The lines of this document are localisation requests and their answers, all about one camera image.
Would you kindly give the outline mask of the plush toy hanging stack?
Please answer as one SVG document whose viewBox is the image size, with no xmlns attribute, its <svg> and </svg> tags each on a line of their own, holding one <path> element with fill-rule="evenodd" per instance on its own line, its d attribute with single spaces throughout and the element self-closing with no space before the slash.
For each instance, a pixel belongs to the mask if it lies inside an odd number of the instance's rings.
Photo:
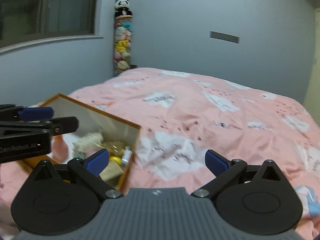
<svg viewBox="0 0 320 240">
<path fill-rule="evenodd" d="M 119 16 L 114 20 L 114 75 L 131 68 L 132 16 Z"/>
</svg>

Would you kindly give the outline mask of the yellow white tube bottle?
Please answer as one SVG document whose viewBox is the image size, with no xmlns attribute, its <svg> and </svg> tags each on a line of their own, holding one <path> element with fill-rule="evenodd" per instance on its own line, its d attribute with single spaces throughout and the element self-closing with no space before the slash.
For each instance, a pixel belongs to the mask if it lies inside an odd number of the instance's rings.
<svg viewBox="0 0 320 240">
<path fill-rule="evenodd" d="M 125 146 L 124 153 L 121 157 L 121 162 L 123 165 L 127 165 L 130 162 L 131 155 L 132 155 L 132 151 L 130 146 Z"/>
</svg>

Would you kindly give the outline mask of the pink small box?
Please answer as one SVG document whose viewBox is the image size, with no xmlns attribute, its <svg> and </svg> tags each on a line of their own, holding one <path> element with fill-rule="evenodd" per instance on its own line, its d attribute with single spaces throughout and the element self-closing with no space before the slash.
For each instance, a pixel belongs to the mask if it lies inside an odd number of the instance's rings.
<svg viewBox="0 0 320 240">
<path fill-rule="evenodd" d="M 63 139 L 63 135 L 57 135 L 52 143 L 52 156 L 59 163 L 63 163 L 68 158 L 68 145 Z"/>
</svg>

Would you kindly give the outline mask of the window with dark frame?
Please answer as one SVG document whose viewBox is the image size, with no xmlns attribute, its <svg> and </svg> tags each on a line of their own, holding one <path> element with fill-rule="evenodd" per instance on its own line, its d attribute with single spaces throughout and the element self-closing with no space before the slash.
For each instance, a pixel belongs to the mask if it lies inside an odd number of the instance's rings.
<svg viewBox="0 0 320 240">
<path fill-rule="evenodd" d="M 97 0 L 1 0 L 1 53 L 95 34 Z"/>
</svg>

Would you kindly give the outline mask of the orange cardboard storage box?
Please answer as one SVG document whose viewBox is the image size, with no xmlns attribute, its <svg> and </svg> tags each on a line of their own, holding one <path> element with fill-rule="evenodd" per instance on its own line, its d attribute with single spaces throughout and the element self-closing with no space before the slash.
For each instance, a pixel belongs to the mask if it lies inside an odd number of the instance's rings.
<svg viewBox="0 0 320 240">
<path fill-rule="evenodd" d="M 55 118 L 75 116 L 79 120 L 79 127 L 76 132 L 63 136 L 68 145 L 68 158 L 63 162 L 64 164 L 73 159 L 73 143 L 87 133 L 94 132 L 101 132 L 106 141 L 124 141 L 132 151 L 130 158 L 135 156 L 135 144 L 141 129 L 138 124 L 106 113 L 63 94 L 56 94 L 39 103 L 38 106 L 52 107 Z"/>
</svg>

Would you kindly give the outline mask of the grey wall plate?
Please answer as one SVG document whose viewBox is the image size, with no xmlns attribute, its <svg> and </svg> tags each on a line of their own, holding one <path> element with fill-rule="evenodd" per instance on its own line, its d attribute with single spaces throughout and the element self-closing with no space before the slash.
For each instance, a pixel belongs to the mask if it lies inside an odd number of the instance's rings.
<svg viewBox="0 0 320 240">
<path fill-rule="evenodd" d="M 214 38 L 217 40 L 223 40 L 223 41 L 227 41 L 227 42 L 232 42 L 232 43 L 239 43 L 239 41 L 240 41 L 240 38 L 238 36 L 224 34 L 224 33 L 218 33 L 215 31 L 210 32 L 210 38 Z"/>
</svg>

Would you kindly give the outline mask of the yellow tape measure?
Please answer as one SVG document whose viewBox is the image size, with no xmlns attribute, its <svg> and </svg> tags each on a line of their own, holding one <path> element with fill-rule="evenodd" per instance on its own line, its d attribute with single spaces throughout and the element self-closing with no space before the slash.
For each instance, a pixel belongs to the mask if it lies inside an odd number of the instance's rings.
<svg viewBox="0 0 320 240">
<path fill-rule="evenodd" d="M 115 161 L 119 166 L 121 166 L 123 164 L 122 159 L 117 156 L 109 157 L 109 161 Z"/>
</svg>

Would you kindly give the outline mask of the panda plush toy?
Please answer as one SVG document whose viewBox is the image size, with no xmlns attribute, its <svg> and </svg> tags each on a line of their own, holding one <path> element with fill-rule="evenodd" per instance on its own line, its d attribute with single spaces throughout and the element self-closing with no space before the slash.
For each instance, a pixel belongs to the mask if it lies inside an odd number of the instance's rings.
<svg viewBox="0 0 320 240">
<path fill-rule="evenodd" d="M 132 17 L 132 11 L 130 10 L 129 0 L 116 0 L 115 1 L 114 18 L 129 16 Z"/>
</svg>

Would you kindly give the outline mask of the pink cloud-print bedspread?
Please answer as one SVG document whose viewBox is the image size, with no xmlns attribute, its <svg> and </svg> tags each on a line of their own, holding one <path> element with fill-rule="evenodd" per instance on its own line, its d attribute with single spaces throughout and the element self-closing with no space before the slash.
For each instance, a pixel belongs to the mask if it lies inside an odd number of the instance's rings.
<svg viewBox="0 0 320 240">
<path fill-rule="evenodd" d="M 67 96 L 141 127 L 130 162 L 99 175 L 123 196 L 77 183 L 52 136 L 50 153 L 1 164 L 1 239 L 319 239 L 319 126 L 296 100 L 155 68 Z M 208 150 L 247 171 L 193 197 L 215 178 Z"/>
</svg>

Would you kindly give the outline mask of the gold jewelry box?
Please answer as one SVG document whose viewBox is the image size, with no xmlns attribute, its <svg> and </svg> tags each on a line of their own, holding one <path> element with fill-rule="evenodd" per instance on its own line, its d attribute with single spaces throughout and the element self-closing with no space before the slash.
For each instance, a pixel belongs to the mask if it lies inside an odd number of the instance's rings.
<svg viewBox="0 0 320 240">
<path fill-rule="evenodd" d="M 102 148 L 108 150 L 110 156 L 116 156 L 121 158 L 125 151 L 125 142 L 121 140 L 111 140 L 111 141 L 104 141 L 102 143 Z"/>
</svg>

